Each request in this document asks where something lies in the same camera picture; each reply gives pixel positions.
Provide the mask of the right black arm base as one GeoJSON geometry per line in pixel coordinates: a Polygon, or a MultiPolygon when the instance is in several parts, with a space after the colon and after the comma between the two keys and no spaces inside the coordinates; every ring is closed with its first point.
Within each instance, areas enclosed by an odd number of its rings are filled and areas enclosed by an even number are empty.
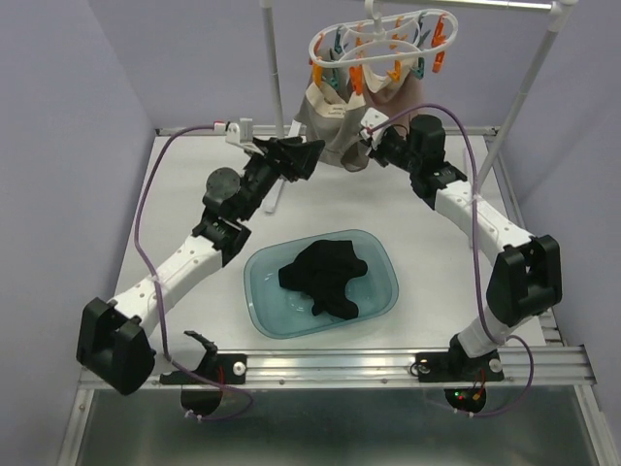
{"type": "Polygon", "coordinates": [[[409,372],[421,383],[447,383],[444,396],[450,407],[473,414],[486,404],[486,385],[505,379],[496,350],[477,358],[468,358],[460,349],[420,352],[409,372]]]}

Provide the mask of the grey underwear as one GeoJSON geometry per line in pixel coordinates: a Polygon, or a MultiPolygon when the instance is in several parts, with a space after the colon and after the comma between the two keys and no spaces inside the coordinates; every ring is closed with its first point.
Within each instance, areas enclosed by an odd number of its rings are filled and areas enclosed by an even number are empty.
{"type": "Polygon", "coordinates": [[[364,170],[369,163],[359,135],[360,122],[367,111],[363,95],[352,92],[343,99],[327,83],[310,82],[294,119],[306,127],[306,139],[325,143],[323,163],[348,172],[364,170]]]}

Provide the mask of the black underwear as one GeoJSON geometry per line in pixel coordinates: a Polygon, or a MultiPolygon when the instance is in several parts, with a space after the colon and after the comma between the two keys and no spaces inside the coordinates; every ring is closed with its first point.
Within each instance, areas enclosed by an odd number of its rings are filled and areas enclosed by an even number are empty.
{"type": "Polygon", "coordinates": [[[309,296],[313,316],[351,320],[359,317],[359,308],[346,297],[345,289],[367,273],[368,265],[356,255],[351,240],[318,240],[278,270],[278,282],[284,289],[309,296]]]}

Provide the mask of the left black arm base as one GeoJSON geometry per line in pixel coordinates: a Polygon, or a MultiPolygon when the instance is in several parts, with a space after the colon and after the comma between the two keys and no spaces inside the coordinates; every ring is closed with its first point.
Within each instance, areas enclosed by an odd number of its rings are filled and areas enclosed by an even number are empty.
{"type": "Polygon", "coordinates": [[[247,356],[244,353],[220,353],[217,345],[196,331],[183,334],[198,342],[204,350],[195,369],[161,374],[163,385],[183,385],[180,404],[187,418],[197,422],[229,420],[245,414],[253,405],[252,394],[238,385],[245,383],[247,356]]]}

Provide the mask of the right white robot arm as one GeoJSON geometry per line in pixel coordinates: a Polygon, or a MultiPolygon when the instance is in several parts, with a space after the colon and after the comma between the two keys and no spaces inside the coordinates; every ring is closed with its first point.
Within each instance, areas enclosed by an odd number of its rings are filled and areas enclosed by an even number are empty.
{"type": "Polygon", "coordinates": [[[561,301],[558,242],[515,225],[476,193],[474,183],[446,161],[445,131],[437,117],[418,115],[401,135],[388,116],[368,110],[360,135],[369,158],[407,172],[417,197],[468,236],[475,267],[481,256],[490,261],[489,283],[476,296],[477,318],[441,357],[441,367],[454,378],[485,367],[516,328],[561,301]]]}

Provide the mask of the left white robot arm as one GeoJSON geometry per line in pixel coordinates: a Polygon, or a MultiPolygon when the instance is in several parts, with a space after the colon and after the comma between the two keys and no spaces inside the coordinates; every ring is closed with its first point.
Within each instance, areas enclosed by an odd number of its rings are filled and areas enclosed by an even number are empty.
{"type": "Polygon", "coordinates": [[[161,265],[131,288],[82,311],[76,359],[117,392],[129,395],[162,371],[150,337],[165,334],[166,314],[196,285],[223,269],[250,236],[245,226],[279,180],[308,180],[324,150],[322,140],[253,139],[243,144],[243,171],[222,167],[209,174],[204,210],[189,236],[161,265]]]}

